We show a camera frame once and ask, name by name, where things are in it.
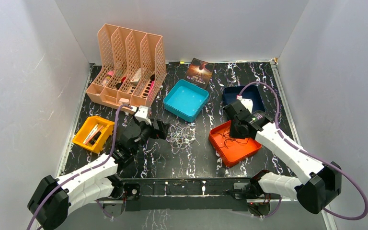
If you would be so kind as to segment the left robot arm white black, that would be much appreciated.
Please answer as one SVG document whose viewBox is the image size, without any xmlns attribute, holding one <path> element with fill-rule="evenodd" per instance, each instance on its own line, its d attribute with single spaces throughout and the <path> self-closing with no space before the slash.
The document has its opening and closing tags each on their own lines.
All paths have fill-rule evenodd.
<svg viewBox="0 0 368 230">
<path fill-rule="evenodd" d="M 166 139 L 170 124 L 151 119 L 151 124 L 136 121 L 140 128 L 137 136 L 113 135 L 111 152 L 69 174 L 54 178 L 44 177 L 27 204 L 33 217 L 42 229 L 54 230 L 73 211 L 101 198 L 124 199 L 131 189 L 117 177 L 128 166 L 147 141 Z"/>
</svg>

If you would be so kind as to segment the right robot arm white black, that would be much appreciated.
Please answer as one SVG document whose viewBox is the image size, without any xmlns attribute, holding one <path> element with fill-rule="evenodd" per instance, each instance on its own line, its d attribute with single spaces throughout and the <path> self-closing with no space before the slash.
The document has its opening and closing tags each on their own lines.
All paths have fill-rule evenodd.
<svg viewBox="0 0 368 230">
<path fill-rule="evenodd" d="M 236 199 L 264 198 L 278 194 L 297 200 L 307 211 L 320 213 L 341 193 L 340 166 L 320 162 L 302 153 L 303 148 L 276 127 L 265 112 L 251 112 L 239 100 L 223 108 L 230 120 L 230 137 L 252 138 L 268 148 L 295 174 L 277 175 L 261 170 L 242 189 L 235 189 Z"/>
</svg>

